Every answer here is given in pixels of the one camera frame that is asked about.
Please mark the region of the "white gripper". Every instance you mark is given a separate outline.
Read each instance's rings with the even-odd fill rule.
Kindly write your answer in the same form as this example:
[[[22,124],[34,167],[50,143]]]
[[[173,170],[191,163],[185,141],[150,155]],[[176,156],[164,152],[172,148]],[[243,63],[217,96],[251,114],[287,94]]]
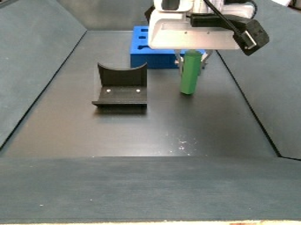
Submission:
[[[217,49],[240,49],[233,32],[217,27],[193,27],[192,14],[236,15],[253,18],[256,4],[251,0],[153,0],[149,19],[149,45],[154,49],[175,49],[180,74],[184,71],[181,49],[208,49],[201,57],[200,75]]]

